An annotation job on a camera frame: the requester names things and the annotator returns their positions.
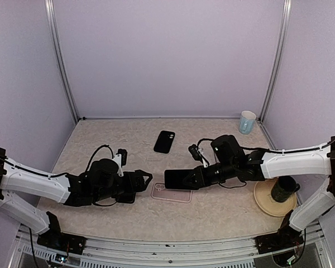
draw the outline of round wooden board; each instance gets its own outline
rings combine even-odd
[[[253,191],[257,205],[268,215],[273,217],[284,217],[289,211],[296,207],[296,194],[292,194],[287,201],[278,203],[273,200],[271,191],[276,179],[259,181]]]

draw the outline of lavender wall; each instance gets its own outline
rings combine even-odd
[[[55,1],[73,95],[86,117],[260,112],[283,1]]]
[[[17,161],[50,171],[73,127],[44,1],[0,1],[0,146]],[[0,267],[18,226],[0,214]]]
[[[335,135],[335,1],[293,0],[265,125],[279,148],[312,146]],[[305,200],[323,177],[298,180]],[[320,222],[335,261],[335,208]]]

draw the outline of black smartphone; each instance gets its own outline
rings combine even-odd
[[[194,188],[185,186],[183,179],[185,179],[192,169],[167,169],[164,172],[164,181],[166,189],[175,190],[194,190]]]
[[[163,154],[168,154],[170,152],[170,148],[173,144],[173,140],[175,138],[175,133],[171,131],[163,130],[160,132],[155,146],[155,152],[161,152]]]

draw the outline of beige table surface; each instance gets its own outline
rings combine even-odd
[[[176,137],[170,153],[153,151],[161,130],[173,131]],[[112,207],[68,207],[41,198],[38,208],[54,213],[64,232],[104,238],[145,241],[200,241],[257,235],[275,231],[282,218],[270,217],[255,203],[253,188],[224,189],[218,185],[193,192],[188,204],[156,200],[151,197],[154,182],[164,181],[165,169],[191,169],[198,165],[188,152],[188,146],[203,137],[216,138],[223,134],[235,135],[241,146],[267,147],[257,125],[249,135],[238,131],[238,120],[233,119],[114,119],[80,121],[66,144],[54,172],[78,175],[84,171],[93,151],[109,144],[113,151],[128,151],[124,171],[142,169],[153,173],[148,189],[138,193],[134,204]],[[209,142],[201,147],[211,162]],[[107,149],[95,157],[110,156]],[[225,185],[238,185],[237,179]],[[112,203],[112,199],[100,203]]]

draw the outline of cup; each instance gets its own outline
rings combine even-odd
[[[251,133],[256,120],[256,114],[251,111],[243,111],[240,119],[240,132],[242,134]]]
[[[274,201],[283,203],[299,189],[300,185],[291,176],[282,176],[274,184],[271,195]]]

